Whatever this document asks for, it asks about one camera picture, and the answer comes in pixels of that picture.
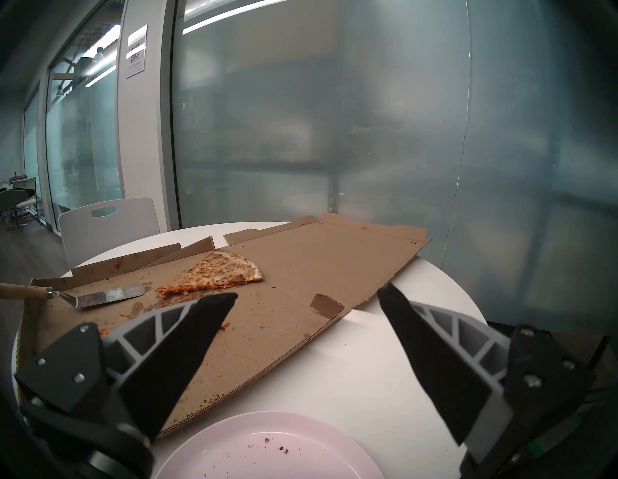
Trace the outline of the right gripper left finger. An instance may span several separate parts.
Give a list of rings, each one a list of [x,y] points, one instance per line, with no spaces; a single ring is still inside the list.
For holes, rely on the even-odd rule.
[[[30,425],[94,442],[128,426],[153,441],[203,363],[238,295],[213,294],[152,311],[101,337],[78,324],[15,378]]]

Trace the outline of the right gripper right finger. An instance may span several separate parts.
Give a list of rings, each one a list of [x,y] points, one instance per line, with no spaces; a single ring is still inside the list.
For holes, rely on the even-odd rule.
[[[463,464],[520,464],[528,444],[573,417],[593,372],[548,335],[519,324],[510,337],[463,313],[377,291],[409,364]]]

